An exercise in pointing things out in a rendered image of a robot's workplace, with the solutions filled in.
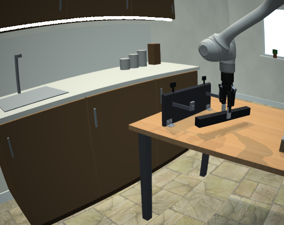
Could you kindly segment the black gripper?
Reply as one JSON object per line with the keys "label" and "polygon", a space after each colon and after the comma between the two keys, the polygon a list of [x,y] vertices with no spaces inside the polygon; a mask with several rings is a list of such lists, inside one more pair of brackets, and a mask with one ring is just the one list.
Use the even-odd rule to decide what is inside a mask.
{"label": "black gripper", "polygon": [[233,87],[234,73],[221,72],[221,84],[219,85],[219,101],[222,103],[221,111],[226,110],[227,99],[227,119],[231,118],[231,107],[235,103],[236,89]]}

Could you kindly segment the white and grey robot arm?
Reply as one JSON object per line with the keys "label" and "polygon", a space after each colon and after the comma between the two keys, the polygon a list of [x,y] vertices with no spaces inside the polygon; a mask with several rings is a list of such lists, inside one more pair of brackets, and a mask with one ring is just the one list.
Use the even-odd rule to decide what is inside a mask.
{"label": "white and grey robot arm", "polygon": [[219,61],[220,71],[234,73],[236,59],[234,38],[266,18],[283,4],[284,0],[265,0],[258,8],[229,26],[220,34],[215,33],[201,41],[199,44],[199,53],[207,61]]}

